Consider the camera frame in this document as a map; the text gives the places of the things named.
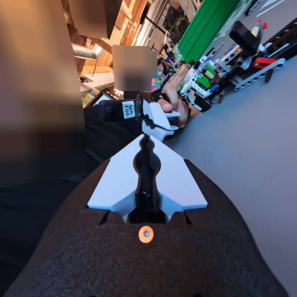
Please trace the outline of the metal ventilation duct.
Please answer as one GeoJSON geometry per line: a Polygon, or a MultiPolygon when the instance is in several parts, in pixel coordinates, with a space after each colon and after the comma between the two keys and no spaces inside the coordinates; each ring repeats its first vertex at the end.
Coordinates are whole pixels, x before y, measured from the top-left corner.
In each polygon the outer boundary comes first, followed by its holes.
{"type": "Polygon", "coordinates": [[[71,43],[74,57],[88,60],[97,61],[103,52],[103,49],[100,46],[95,46],[95,49],[89,49],[84,46],[71,43]]]}

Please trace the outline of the grey lego technic beam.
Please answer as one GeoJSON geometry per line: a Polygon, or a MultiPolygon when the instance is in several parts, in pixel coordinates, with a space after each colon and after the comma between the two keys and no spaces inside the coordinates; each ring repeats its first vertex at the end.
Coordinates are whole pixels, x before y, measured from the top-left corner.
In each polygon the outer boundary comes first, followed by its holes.
{"type": "Polygon", "coordinates": [[[263,69],[260,69],[256,73],[250,75],[244,80],[239,81],[235,85],[235,91],[240,91],[241,89],[261,80],[264,78],[267,78],[268,75],[271,75],[273,72],[278,71],[284,67],[284,64],[286,62],[285,58],[280,58],[277,61],[273,62],[272,64],[266,66],[263,69]]]}

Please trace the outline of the white lego model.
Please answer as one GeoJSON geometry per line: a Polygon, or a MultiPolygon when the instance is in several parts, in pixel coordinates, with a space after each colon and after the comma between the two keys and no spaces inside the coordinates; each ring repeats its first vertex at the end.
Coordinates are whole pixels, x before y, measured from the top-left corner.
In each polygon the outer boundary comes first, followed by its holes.
{"type": "Polygon", "coordinates": [[[204,113],[210,110],[213,103],[218,102],[223,79],[231,71],[231,67],[220,59],[213,62],[214,52],[203,55],[188,71],[184,84],[180,86],[180,95],[188,105],[204,113]]]}

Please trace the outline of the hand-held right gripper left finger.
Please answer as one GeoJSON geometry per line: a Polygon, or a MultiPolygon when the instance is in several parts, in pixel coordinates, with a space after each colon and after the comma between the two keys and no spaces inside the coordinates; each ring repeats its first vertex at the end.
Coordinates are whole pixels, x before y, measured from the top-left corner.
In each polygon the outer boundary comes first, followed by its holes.
{"type": "Polygon", "coordinates": [[[89,208],[118,212],[127,221],[129,213],[136,208],[135,191],[139,175],[134,169],[133,160],[141,149],[143,137],[144,134],[138,136],[110,158],[87,203],[89,208]]]}

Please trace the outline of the colourful printed packet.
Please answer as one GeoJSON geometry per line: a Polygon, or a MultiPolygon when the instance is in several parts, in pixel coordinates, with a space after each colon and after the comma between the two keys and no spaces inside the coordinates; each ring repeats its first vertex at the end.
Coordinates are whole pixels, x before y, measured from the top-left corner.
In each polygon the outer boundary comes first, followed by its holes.
{"type": "Polygon", "coordinates": [[[160,90],[166,78],[167,75],[164,75],[162,70],[157,69],[156,77],[151,81],[151,92],[160,90]]]}

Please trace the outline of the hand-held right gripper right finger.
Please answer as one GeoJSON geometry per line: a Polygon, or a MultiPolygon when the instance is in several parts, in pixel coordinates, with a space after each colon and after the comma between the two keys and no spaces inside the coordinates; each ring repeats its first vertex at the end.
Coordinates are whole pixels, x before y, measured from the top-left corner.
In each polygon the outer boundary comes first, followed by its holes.
{"type": "Polygon", "coordinates": [[[154,143],[153,153],[161,163],[156,185],[160,209],[168,220],[175,212],[206,208],[208,203],[184,159],[154,136],[150,139],[154,143]]]}

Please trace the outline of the person's left hand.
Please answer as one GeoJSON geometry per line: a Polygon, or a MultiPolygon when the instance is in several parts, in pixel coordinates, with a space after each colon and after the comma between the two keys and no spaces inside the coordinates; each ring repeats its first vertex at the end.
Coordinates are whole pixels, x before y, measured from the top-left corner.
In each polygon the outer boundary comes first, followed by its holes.
{"type": "Polygon", "coordinates": [[[174,125],[184,128],[189,120],[191,109],[184,98],[177,92],[172,82],[167,82],[163,88],[152,93],[152,99],[158,102],[165,113],[178,112],[180,116],[175,120],[174,125]]]}

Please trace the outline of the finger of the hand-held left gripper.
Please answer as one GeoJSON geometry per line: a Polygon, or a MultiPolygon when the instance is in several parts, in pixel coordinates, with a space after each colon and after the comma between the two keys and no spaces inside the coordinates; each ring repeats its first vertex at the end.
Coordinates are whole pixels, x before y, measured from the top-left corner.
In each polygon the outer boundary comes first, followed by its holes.
{"type": "Polygon", "coordinates": [[[166,138],[174,135],[173,130],[166,130],[161,127],[157,127],[149,120],[142,120],[142,132],[148,136],[153,136],[159,141],[164,141],[166,138]]]}
{"type": "Polygon", "coordinates": [[[143,115],[159,128],[171,129],[171,125],[161,105],[157,102],[143,100],[143,115]]]}

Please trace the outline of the red lego piece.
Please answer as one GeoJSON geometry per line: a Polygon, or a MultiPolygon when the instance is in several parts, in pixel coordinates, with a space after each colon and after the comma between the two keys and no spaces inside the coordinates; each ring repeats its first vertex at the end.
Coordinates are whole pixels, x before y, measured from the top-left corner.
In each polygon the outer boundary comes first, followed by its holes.
{"type": "Polygon", "coordinates": [[[275,58],[258,57],[254,60],[252,66],[253,68],[256,68],[256,69],[263,69],[276,61],[277,59],[275,58]]]}

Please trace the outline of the green board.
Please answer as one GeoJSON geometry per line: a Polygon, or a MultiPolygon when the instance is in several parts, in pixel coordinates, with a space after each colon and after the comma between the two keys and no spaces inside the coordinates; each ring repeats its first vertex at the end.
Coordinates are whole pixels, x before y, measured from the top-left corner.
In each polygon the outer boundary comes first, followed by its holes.
{"type": "Polygon", "coordinates": [[[182,61],[196,62],[236,7],[238,0],[203,1],[180,39],[182,61]]]}

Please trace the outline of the black lego technic structure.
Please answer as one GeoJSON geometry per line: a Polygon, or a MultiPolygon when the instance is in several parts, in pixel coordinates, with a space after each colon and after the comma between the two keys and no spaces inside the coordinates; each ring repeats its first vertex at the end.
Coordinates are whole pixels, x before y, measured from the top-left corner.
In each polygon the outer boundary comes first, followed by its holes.
{"type": "Polygon", "coordinates": [[[268,41],[262,44],[266,22],[258,20],[252,30],[242,22],[236,21],[229,33],[235,42],[235,47],[228,50],[220,59],[231,67],[231,71],[223,79],[236,85],[260,69],[253,68],[252,64],[258,57],[285,58],[286,61],[297,54],[297,20],[296,18],[277,32],[268,41]]]}

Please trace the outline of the dark wall picture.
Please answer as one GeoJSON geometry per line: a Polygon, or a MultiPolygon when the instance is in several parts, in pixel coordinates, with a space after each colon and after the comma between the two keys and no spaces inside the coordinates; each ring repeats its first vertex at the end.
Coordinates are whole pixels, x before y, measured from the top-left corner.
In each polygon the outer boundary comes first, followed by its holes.
{"type": "Polygon", "coordinates": [[[169,32],[170,36],[180,40],[186,32],[189,24],[190,21],[181,5],[178,5],[177,9],[170,5],[162,26],[169,32]]]}

